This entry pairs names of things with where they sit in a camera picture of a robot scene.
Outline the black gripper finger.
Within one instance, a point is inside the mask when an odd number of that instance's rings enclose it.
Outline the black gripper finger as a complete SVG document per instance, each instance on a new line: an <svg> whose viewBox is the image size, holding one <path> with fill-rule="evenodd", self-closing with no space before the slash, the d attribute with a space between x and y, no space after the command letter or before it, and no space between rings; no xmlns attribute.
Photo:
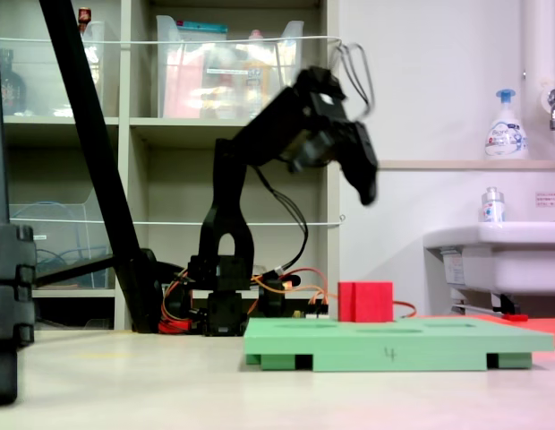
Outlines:
<svg viewBox="0 0 555 430"><path fill-rule="evenodd" d="M370 206L377 196L378 161L366 127L361 122L347 125L341 145L341 168L348 183L359 194L362 206Z"/></svg>

